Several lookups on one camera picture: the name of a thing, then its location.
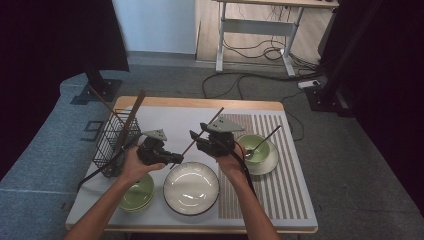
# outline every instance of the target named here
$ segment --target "white wall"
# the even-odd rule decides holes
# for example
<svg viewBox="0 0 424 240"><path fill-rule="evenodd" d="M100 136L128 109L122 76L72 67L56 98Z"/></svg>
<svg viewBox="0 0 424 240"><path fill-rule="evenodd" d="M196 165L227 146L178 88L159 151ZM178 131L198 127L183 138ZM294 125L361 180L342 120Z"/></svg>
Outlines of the white wall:
<svg viewBox="0 0 424 240"><path fill-rule="evenodd" d="M194 54L195 0L112 0L127 51Z"/></svg>

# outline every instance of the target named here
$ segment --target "white bowl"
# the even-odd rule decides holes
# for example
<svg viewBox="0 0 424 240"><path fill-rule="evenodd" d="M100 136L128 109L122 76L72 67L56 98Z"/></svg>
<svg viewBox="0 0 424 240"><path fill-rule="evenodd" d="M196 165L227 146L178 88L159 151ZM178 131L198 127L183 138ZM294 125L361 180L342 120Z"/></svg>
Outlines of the white bowl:
<svg viewBox="0 0 424 240"><path fill-rule="evenodd" d="M163 191L171 209L183 215L198 215L209 210L216 202L219 181L208 166L186 162L169 172Z"/></svg>

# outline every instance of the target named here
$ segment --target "wooden table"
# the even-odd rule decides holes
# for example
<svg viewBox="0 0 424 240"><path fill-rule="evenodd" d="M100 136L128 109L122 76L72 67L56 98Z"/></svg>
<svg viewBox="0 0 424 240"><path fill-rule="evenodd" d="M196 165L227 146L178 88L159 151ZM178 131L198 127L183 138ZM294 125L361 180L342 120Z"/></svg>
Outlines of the wooden table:
<svg viewBox="0 0 424 240"><path fill-rule="evenodd" d="M121 97L114 108L131 107L136 97ZM258 199L279 233L314 233L318 230L315 213L291 137L284 108L279 102L206 100L186 98L146 97L137 112L142 131L163 128L168 137L165 149L182 152L192 141L188 130L200 132L200 122L209 122L216 112L224 107L224 117L239 119L240 116L255 118L267 129L258 130L265 135L275 124L282 130L273 135L272 141L279 151L279 162L272 172L252 176ZM155 193L146 209L128 213L118 208L105 230L126 232L169 233L245 233L238 201L228 179L218 164L193 146L184 162L200 162L211 168L219 179L220 194L217 202L205 213L196 216L180 215L166 204L163 197L163 182L169 167L151 172L155 182ZM97 167L91 164L87 175ZM74 206L66 220L70 229L82 215L110 187L113 179L98 174L84 183L78 192Z"/></svg>
<svg viewBox="0 0 424 240"><path fill-rule="evenodd" d="M332 2L317 1L317 0L214 0L222 2L221 11L221 31L219 33L218 52L216 55L216 71L223 71L223 41L224 32L244 33L244 34L260 34L273 36L287 36L287 45L281 49L282 59L290 77L295 76L292 66L292 60L289 56L297 29L299 28L300 19L303 15L304 8L337 8L339 4L337 0ZM258 4L258 5L275 5L299 7L297 18L294 22L270 22L270 21L254 21L245 19L229 19L225 18L227 3L243 3L243 4Z"/></svg>

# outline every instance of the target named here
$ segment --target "white plate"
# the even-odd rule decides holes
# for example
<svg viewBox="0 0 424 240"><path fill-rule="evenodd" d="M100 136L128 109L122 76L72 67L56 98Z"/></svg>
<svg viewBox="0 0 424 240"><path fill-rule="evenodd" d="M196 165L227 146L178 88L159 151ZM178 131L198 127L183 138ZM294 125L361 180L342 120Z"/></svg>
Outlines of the white plate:
<svg viewBox="0 0 424 240"><path fill-rule="evenodd" d="M275 145L267 140L266 141L269 145L269 155L268 157L261 163L250 163L246 161L247 169L249 169L249 173L252 175L264 175L272 170L275 169L275 167L278 165L278 162L280 160L280 156L278 154L278 150L275 147Z"/></svg>
<svg viewBox="0 0 424 240"><path fill-rule="evenodd" d="M213 206L219 194L215 172L198 162L186 162L169 172L163 192L166 203L177 213L198 215Z"/></svg>

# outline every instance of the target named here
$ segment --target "metal wire rack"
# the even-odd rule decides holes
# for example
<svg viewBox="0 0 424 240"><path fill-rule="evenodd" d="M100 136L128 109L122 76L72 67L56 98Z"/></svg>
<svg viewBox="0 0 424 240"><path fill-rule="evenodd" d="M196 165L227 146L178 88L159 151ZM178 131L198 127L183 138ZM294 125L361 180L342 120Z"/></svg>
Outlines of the metal wire rack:
<svg viewBox="0 0 424 240"><path fill-rule="evenodd" d="M93 157L93 162L98 168L103 167L107 164L113 157L115 152L116 142L121 130L124 128L124 123L128 119L130 110L117 110L117 115L123 122L121 122L117 117L112 116L109 121L106 123L99 141L97 142L97 151ZM138 126L137 118L134 118L134 121L131 122L128 127L126 141L132 139L134 136L140 134L140 127ZM109 167L105 168L102 171L102 174L107 177L117 177L122 169L122 164L124 161L124 154L116 161L116 163L111 164Z"/></svg>

